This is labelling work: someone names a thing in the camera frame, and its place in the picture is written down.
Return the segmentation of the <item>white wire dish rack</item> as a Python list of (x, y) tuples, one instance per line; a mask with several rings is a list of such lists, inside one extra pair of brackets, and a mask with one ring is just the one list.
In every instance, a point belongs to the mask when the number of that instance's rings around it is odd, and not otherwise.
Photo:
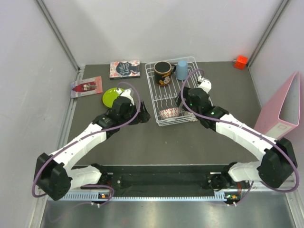
[[(171, 64), (177, 65), (180, 60), (185, 60), (188, 62), (188, 73), (191, 73), (193, 70), (198, 68), (196, 60), (194, 57), (180, 57), (175, 59), (165, 60)], [(159, 111), (167, 108), (176, 107), (174, 105), (175, 98), (178, 96), (183, 81), (176, 79), (175, 73), (171, 76), (171, 82), (167, 86), (157, 85), (154, 81), (154, 64), (156, 62), (149, 62), (145, 64), (145, 71), (148, 79), (148, 86), (150, 90), (153, 112), (156, 119), (156, 123), (159, 126), (167, 126), (173, 124), (181, 124), (189, 122), (188, 119), (184, 116), (184, 110), (180, 109), (180, 115), (175, 118), (170, 118), (163, 120), (160, 117)], [(193, 74), (186, 83), (185, 87), (195, 88), (197, 87), (198, 77), (202, 76), (201, 72), (196, 72)]]

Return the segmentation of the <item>green plate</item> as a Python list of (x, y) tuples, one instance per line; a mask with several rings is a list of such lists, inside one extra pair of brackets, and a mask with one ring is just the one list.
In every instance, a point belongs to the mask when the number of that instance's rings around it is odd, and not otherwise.
[(108, 89), (102, 97), (102, 102), (104, 106), (106, 106), (107, 108), (112, 108), (114, 100), (119, 97), (123, 91), (124, 89), (117, 87)]

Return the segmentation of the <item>beige mesh patterned bowl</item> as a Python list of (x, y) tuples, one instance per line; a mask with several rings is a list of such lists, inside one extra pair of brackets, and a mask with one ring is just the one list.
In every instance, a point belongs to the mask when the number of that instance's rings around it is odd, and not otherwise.
[(193, 113), (191, 113), (191, 112), (185, 111), (185, 112), (184, 112), (184, 116), (185, 116), (185, 117), (188, 119), (188, 121), (190, 121), (190, 122), (195, 122), (195, 121), (198, 120), (197, 117), (196, 117)]

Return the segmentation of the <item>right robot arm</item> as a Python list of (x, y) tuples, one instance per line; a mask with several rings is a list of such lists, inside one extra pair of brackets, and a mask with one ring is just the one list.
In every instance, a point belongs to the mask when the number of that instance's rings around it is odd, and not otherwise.
[(292, 143), (265, 136), (241, 123), (227, 110), (214, 106), (208, 90), (203, 87), (182, 87), (176, 104), (191, 112), (207, 129), (219, 133), (239, 144), (256, 158), (256, 162), (232, 162), (222, 175), (222, 183), (233, 188), (241, 181), (259, 181), (272, 190), (280, 191), (281, 185), (296, 175), (295, 186), (299, 185), (299, 174)]

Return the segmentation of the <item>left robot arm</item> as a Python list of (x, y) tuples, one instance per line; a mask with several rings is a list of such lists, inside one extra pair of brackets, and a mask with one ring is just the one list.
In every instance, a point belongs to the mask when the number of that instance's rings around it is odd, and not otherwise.
[(88, 127), (63, 148), (38, 156), (34, 185), (53, 200), (63, 198), (71, 189), (85, 185), (103, 188), (108, 177), (102, 166), (92, 164), (76, 169), (74, 165), (98, 144), (105, 142), (126, 125), (146, 123), (150, 119), (144, 101), (136, 107), (127, 97), (115, 99), (113, 107), (97, 116)]

